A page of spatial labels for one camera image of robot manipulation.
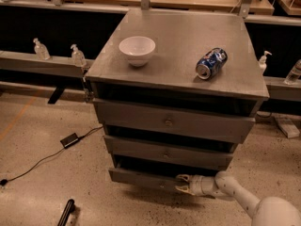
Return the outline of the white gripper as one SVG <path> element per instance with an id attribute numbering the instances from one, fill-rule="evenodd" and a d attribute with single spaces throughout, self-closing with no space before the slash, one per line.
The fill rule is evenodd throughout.
<path id="1" fill-rule="evenodd" d="M 176 178 L 180 181 L 189 183 L 189 186 L 175 186 L 178 191 L 194 196 L 205 196 L 202 183 L 203 176 L 192 175 L 190 177 L 188 174 L 179 174 Z"/>

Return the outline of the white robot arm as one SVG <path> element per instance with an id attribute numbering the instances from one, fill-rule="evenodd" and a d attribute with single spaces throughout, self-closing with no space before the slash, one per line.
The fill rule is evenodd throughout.
<path id="1" fill-rule="evenodd" d="M 175 186 L 183 193 L 236 200 L 251 218 L 251 226 L 301 226 L 301 212 L 293 204 L 279 197 L 260 200 L 226 171 L 215 177 L 179 174 L 176 178 L 185 181 L 184 186 Z"/>

